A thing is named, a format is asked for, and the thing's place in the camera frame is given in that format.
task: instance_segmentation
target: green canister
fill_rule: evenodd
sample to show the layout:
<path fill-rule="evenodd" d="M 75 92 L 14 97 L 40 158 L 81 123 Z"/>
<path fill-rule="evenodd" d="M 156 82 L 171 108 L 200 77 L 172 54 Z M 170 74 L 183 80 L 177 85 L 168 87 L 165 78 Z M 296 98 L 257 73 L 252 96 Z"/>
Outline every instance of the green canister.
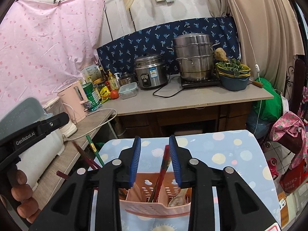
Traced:
<path fill-rule="evenodd" d="M 94 86 L 91 82 L 86 83 L 84 85 L 82 85 L 82 88 L 84 89 L 84 92 L 87 95 L 87 98 L 89 100 L 90 106 L 88 108 L 89 112 L 95 111 L 96 109 L 98 109 L 99 105 L 100 105 L 100 101 L 99 98 L 97 96 L 97 93 L 94 90 Z"/>

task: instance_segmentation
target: pink pineapple print cloth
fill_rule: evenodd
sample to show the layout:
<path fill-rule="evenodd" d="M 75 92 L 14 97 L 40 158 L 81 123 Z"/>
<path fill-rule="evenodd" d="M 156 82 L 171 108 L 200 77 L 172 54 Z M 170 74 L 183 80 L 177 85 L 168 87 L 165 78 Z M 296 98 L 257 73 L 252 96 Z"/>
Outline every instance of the pink pineapple print cloth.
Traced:
<path fill-rule="evenodd" d="M 289 134 L 293 138 L 296 138 L 298 134 L 301 135 L 303 140 L 303 146 L 299 154 L 295 155 L 289 166 L 290 169 L 297 167 L 303 159 L 308 164 L 308 143 L 306 142 L 306 131 L 302 120 L 293 112 L 286 112 L 282 117 L 278 119 L 273 125 L 270 132 L 270 139 L 272 141 L 278 141 L 284 134 Z"/>
<path fill-rule="evenodd" d="M 0 25 L 0 119 L 29 96 L 42 105 L 97 61 L 104 0 L 14 2 Z"/>

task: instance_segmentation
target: human hand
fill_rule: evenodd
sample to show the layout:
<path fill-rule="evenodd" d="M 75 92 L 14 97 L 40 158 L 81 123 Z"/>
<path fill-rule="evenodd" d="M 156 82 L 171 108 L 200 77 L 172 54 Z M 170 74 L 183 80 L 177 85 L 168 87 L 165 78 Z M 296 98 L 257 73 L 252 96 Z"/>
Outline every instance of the human hand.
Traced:
<path fill-rule="evenodd" d="M 11 190 L 11 193 L 15 200 L 20 201 L 22 203 L 17 207 L 17 213 L 22 218 L 27 219 L 28 222 L 33 223 L 36 217 L 41 212 L 38 206 L 39 204 L 32 197 L 33 195 L 32 188 L 28 184 L 26 184 L 27 183 L 26 174 L 21 170 L 16 170 L 15 178 L 19 185 L 14 186 Z"/>

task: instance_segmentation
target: blue polka dot tablecloth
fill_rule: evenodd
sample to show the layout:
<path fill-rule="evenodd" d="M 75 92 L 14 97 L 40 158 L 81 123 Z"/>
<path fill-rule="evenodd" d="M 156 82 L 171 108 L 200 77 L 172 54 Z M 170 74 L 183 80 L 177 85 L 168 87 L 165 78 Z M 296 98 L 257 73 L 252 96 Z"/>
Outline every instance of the blue polka dot tablecloth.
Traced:
<path fill-rule="evenodd" d="M 209 167 L 223 169 L 233 167 L 254 190 L 265 206 L 280 224 L 280 209 L 274 181 L 262 150 L 247 130 L 226 131 L 176 137 L 178 145 L 190 150 L 192 157 L 206 163 Z M 165 145 L 169 138 L 141 139 L 141 154 L 138 172 L 159 172 Z M 134 139 L 108 141 L 100 151 L 105 163 L 118 158 L 121 150 L 130 148 Z M 170 164 L 168 171 L 173 171 Z M 215 230 L 220 230 L 218 203 L 215 206 Z M 91 230 L 94 231 L 95 203 L 92 208 Z M 123 231 L 187 231 L 189 215 L 176 218 L 147 218 L 137 216 L 121 209 Z"/>

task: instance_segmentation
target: silver screw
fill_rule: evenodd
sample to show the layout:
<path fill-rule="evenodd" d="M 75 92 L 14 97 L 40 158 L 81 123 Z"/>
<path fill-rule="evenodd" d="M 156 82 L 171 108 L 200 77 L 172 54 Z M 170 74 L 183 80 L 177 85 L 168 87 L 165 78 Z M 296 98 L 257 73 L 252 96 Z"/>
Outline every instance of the silver screw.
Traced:
<path fill-rule="evenodd" d="M 234 172 L 234 169 L 232 168 L 232 167 L 226 167 L 226 172 L 228 173 L 228 174 L 233 174 L 233 172 Z"/>
<path fill-rule="evenodd" d="M 192 158 L 192 159 L 189 160 L 189 163 L 191 165 L 197 165 L 199 163 L 199 161 L 197 159 L 195 159 L 195 158 Z"/>
<path fill-rule="evenodd" d="M 77 174 L 79 175 L 83 175 L 85 172 L 86 172 L 86 169 L 83 167 L 77 169 Z"/>
<path fill-rule="evenodd" d="M 115 166 L 118 166 L 122 163 L 122 161 L 120 159 L 115 159 L 112 161 L 112 164 L 115 165 Z"/>

